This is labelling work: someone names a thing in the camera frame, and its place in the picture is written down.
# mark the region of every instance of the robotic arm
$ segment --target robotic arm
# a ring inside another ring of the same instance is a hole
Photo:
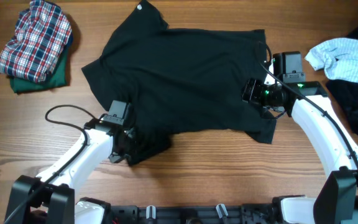
[[[285,54],[276,56],[278,62]],[[331,102],[318,82],[291,82],[288,84],[326,110],[339,124],[358,156],[358,146],[335,115]],[[265,85],[250,80],[242,99],[257,106],[284,106],[289,116],[300,125],[316,150],[327,177],[318,198],[304,196],[276,197],[271,204],[195,208],[117,207],[109,203],[83,198],[74,206],[74,192],[80,189],[92,170],[105,158],[120,162],[131,157],[126,149],[133,143],[131,130],[123,124],[130,113],[130,104],[113,101],[108,114],[85,124],[88,144],[83,152],[42,191],[39,197],[27,203],[9,222],[16,223],[358,223],[358,175],[350,152],[333,124],[307,101],[297,98],[278,84]],[[13,185],[6,218],[25,200],[31,191],[61,168],[83,145],[84,136],[53,166],[36,178],[21,176]],[[35,215],[30,207],[41,204],[48,213]]]

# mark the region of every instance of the wire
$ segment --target wire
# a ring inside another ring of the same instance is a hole
[[[268,47],[267,44],[258,41],[258,44],[263,44],[266,46],[266,49],[268,51],[270,60],[272,60],[272,52],[270,51],[270,48]],[[265,66],[260,62],[260,60],[258,59],[258,53],[257,53],[257,49],[255,48],[255,53],[256,53],[256,59],[259,63],[260,66],[262,66],[262,68],[269,74],[271,75],[276,81],[278,81],[282,86],[284,86],[286,89],[288,89],[290,92],[292,92],[293,94],[299,96],[302,100],[305,100],[306,102],[310,103],[312,106],[314,106],[317,110],[319,110],[320,112],[322,112],[323,116],[327,117],[328,120],[330,120],[330,122],[332,122],[332,124],[335,126],[335,128],[337,129],[337,131],[339,132],[339,134],[341,135],[343,141],[345,142],[345,145],[347,147],[347,150],[349,151],[354,164],[357,167],[357,174],[358,174],[358,159],[357,159],[357,154],[356,152],[352,149],[351,144],[349,143],[349,141],[347,140],[345,134],[343,133],[342,129],[339,127],[339,125],[337,124],[337,122],[335,122],[335,120],[328,114],[327,111],[323,110],[321,107],[319,107],[316,103],[314,103],[313,101],[311,101],[309,98],[305,97],[303,94],[298,93],[297,91],[295,91],[293,88],[289,87],[287,84],[285,84],[284,82],[282,82],[280,79],[278,79],[272,72],[270,72],[268,69],[265,68]]]
[[[58,177],[80,154],[81,152],[84,150],[84,148],[86,147],[87,143],[88,143],[88,135],[87,133],[85,132],[85,130],[77,125],[74,125],[74,124],[70,124],[70,123],[66,123],[66,122],[61,122],[61,121],[54,121],[54,120],[51,120],[48,118],[48,115],[50,112],[52,112],[54,109],[57,109],[57,108],[62,108],[62,107],[71,107],[71,108],[76,108],[76,109],[79,109],[79,110],[82,110],[84,111],[85,113],[87,113],[88,115],[90,115],[92,118],[94,119],[97,119],[95,116],[93,116],[89,111],[83,109],[83,108],[80,108],[79,106],[75,106],[75,105],[58,105],[58,106],[54,106],[53,108],[50,108],[46,113],[45,113],[45,119],[48,121],[48,122],[51,122],[53,124],[62,124],[62,125],[65,125],[65,126],[69,126],[69,127],[72,127],[72,128],[75,128],[79,131],[82,132],[83,136],[84,136],[84,141],[83,141],[83,144],[81,146],[81,148],[74,154],[73,157],[71,157],[64,165],[62,165],[62,167],[57,170],[56,172],[54,172],[52,174],[51,177],[49,177],[44,183],[42,183],[37,189],[35,189],[30,195],[29,197],[24,200],[22,203],[20,203],[16,208],[15,210],[13,210],[13,212],[6,218],[4,224],[8,224],[9,221],[11,221],[13,219],[13,217],[19,212],[20,209],[22,209],[23,206],[27,205],[31,200],[34,199],[35,196],[37,196],[42,189],[44,189],[44,187],[49,184],[54,178]]]

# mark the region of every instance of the stack of folded clothes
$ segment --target stack of folded clothes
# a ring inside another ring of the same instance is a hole
[[[0,53],[0,73],[14,93],[65,86],[71,25],[56,4],[33,0],[19,14],[14,37]]]

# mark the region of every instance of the wooden table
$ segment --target wooden table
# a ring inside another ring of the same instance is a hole
[[[265,29],[273,52],[310,48],[343,37],[358,26],[358,1],[152,1],[170,27],[210,30]],[[13,94],[0,74],[0,223],[12,183],[21,174],[34,176],[53,164],[78,139],[77,130],[50,124],[45,112],[74,104],[99,115],[104,112],[80,68],[98,58],[115,28],[137,1],[65,0],[74,33],[67,72],[70,86]],[[0,51],[14,34],[19,11],[27,0],[0,0]],[[307,80],[326,82],[303,61]],[[335,110],[345,126],[337,104]],[[61,109],[52,117],[82,126],[87,115]],[[358,143],[358,136],[352,134]],[[91,174],[80,197],[115,205],[239,205],[263,203],[279,195],[316,197],[324,184],[322,165],[308,138],[290,118],[278,121],[272,145],[258,144],[244,133],[202,131],[174,136],[174,146],[141,164],[104,161]]]

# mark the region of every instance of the wooden floor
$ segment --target wooden floor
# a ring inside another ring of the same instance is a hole
[[[28,0],[0,0],[0,51],[12,37],[19,11]],[[265,29],[273,52],[310,48],[343,37],[358,25],[358,1],[151,1],[170,27],[211,30]],[[21,174],[34,176],[53,164],[78,139],[78,131],[50,124],[45,112],[74,104],[98,116],[104,110],[92,95],[80,68],[98,58],[115,28],[137,1],[57,2],[73,26],[70,86],[13,94],[0,74],[0,223],[9,192]],[[303,61],[308,80],[326,82]],[[335,110],[345,126],[341,110]],[[75,110],[53,112],[55,119],[82,126],[88,119]],[[358,143],[358,136],[352,135]],[[324,184],[319,159],[302,130],[290,118],[277,124],[272,145],[244,133],[202,131],[174,136],[174,146],[130,168],[104,161],[77,198],[93,197],[115,205],[239,205],[269,202],[279,195],[318,195]]]

